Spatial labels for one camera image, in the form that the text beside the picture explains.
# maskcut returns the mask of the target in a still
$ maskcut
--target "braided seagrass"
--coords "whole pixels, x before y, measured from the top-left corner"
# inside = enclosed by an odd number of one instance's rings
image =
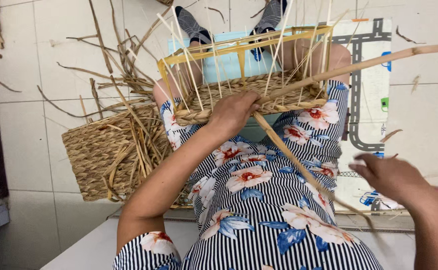
[[[156,103],[135,106],[133,110],[148,129],[160,154],[165,158],[172,153]],[[62,134],[62,141],[84,201],[107,198],[108,187],[102,180],[103,177],[109,179],[110,172],[107,173],[107,170],[114,170],[112,189],[119,195],[130,195],[145,179],[143,171],[145,165],[138,164],[137,148],[131,132],[131,119],[134,121],[128,111],[122,112]],[[134,124],[134,129],[138,132],[139,149],[141,151],[146,149],[148,157],[145,159],[150,161],[154,169],[162,158],[156,157],[150,140],[138,123],[134,122]]]
[[[287,70],[284,72],[284,81],[286,81],[291,75],[293,70]],[[256,91],[259,95],[264,95],[266,89],[266,83],[269,74],[261,74],[251,77],[246,77],[246,86],[241,78],[221,82],[221,92],[223,96],[237,94],[239,92],[250,90]],[[287,85],[300,81],[302,74],[297,72],[287,83]],[[272,73],[267,92],[271,93],[276,89],[282,88],[282,71],[276,71]],[[186,100],[190,112],[186,109],[180,109],[175,112],[176,122],[180,126],[186,126],[190,124],[201,124],[209,120],[211,114],[211,102],[215,105],[220,99],[218,83],[210,83],[209,85],[201,85],[198,87],[199,96],[201,98],[204,110],[201,110],[197,95],[192,92],[189,95],[189,100]],[[257,111],[260,114],[276,114],[293,110],[308,109],[312,107],[322,106],[326,103],[328,96],[324,91],[321,91],[319,84],[311,84],[304,87],[302,95],[299,101],[300,91],[289,92],[283,97],[278,98],[276,101],[266,102],[264,106]]]

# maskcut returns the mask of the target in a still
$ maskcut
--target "woman's right hand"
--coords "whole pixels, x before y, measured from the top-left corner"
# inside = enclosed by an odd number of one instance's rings
[[[419,170],[406,161],[397,158],[378,158],[372,154],[362,154],[355,157],[363,160],[366,166],[349,164],[379,193],[395,200],[405,207],[420,205],[426,198],[438,198],[435,191]]]

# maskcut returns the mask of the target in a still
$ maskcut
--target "white tile floor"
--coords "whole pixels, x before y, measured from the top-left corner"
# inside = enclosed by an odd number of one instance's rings
[[[187,6],[199,23],[208,27],[204,3],[176,0]],[[108,1],[93,0],[104,43],[116,44]],[[121,37],[123,28],[141,38],[166,7],[153,0],[113,0]],[[325,21],[328,1],[322,0],[319,21]],[[332,18],[350,9],[346,19],[392,17],[393,29],[418,42],[438,44],[438,0],[344,0],[334,1]],[[0,86],[0,130],[8,185],[11,189],[11,223],[0,228],[0,268],[38,269],[59,255],[82,236],[101,224],[118,205],[99,201],[85,203],[67,160],[61,141],[66,128],[83,125],[82,119],[69,117],[42,100],[36,85],[64,109],[81,114],[79,95],[88,112],[96,110],[91,99],[88,74],[66,70],[57,65],[82,67],[108,74],[100,49],[66,39],[95,34],[87,0],[0,0],[0,21],[5,49],[0,50],[0,80],[13,93]],[[264,0],[209,1],[214,23],[213,33],[242,31],[251,28],[251,19],[264,6]],[[321,0],[299,1],[298,21],[315,23]],[[161,25],[145,43],[157,57],[167,52],[170,33]],[[393,34],[392,51],[412,47],[412,43]],[[159,78],[154,60],[143,50],[140,68]],[[114,74],[118,70],[113,65]],[[412,80],[421,74],[420,85],[411,94]],[[106,79],[97,78],[97,82]],[[410,160],[438,185],[438,54],[421,55],[393,63],[390,88],[388,129],[404,129],[391,138],[386,154],[399,153]],[[101,102],[118,102],[112,88],[98,91]]]

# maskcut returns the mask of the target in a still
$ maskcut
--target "foot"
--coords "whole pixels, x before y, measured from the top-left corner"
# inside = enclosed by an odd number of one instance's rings
[[[211,37],[206,28],[201,27],[194,16],[186,9],[177,6],[175,9],[179,26],[184,30],[192,41],[200,42],[201,44],[210,44]]]
[[[281,21],[281,17],[286,11],[286,6],[287,0],[270,0],[264,9],[261,20],[254,27],[256,34],[266,33],[268,30],[276,31],[275,28]]]

